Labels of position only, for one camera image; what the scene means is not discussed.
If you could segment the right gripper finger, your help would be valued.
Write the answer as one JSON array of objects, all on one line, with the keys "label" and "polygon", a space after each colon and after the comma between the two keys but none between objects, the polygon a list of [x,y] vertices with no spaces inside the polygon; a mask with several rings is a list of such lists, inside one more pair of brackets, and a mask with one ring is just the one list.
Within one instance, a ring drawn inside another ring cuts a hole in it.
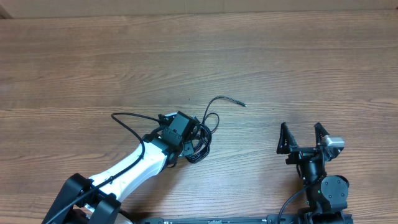
[{"label": "right gripper finger", "polygon": [[328,133],[328,131],[322,126],[321,123],[316,123],[316,124],[314,125],[314,128],[315,128],[316,144],[317,144],[317,145],[320,145],[322,139],[323,139],[325,136],[329,135],[329,133]]},{"label": "right gripper finger", "polygon": [[290,154],[297,150],[298,144],[294,135],[290,132],[287,123],[283,122],[280,126],[279,143],[277,146],[278,154]]}]

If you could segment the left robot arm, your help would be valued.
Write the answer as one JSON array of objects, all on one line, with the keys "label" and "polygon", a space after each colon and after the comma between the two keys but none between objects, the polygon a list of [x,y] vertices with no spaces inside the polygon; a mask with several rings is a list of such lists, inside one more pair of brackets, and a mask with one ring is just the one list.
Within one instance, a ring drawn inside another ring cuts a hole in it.
[{"label": "left robot arm", "polygon": [[180,111],[159,115],[159,127],[139,138],[137,149],[100,174],[69,177],[44,223],[129,223],[120,214],[122,201],[147,179],[193,154],[192,141],[201,122]]}]

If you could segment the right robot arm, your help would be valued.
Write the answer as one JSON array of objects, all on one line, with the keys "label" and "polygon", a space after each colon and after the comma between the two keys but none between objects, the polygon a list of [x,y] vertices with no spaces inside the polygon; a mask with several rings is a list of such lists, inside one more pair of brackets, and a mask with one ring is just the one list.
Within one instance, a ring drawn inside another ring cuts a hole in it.
[{"label": "right robot arm", "polygon": [[[351,215],[345,215],[348,208],[349,181],[342,175],[327,175],[325,164],[337,158],[345,147],[340,136],[331,135],[321,123],[316,123],[315,146],[300,147],[287,123],[280,126],[276,153],[285,154],[287,165],[294,165],[302,180],[303,189],[293,194],[283,204],[277,215],[277,223],[353,223]],[[285,208],[300,194],[307,198],[307,208],[296,214],[283,215]]]}]

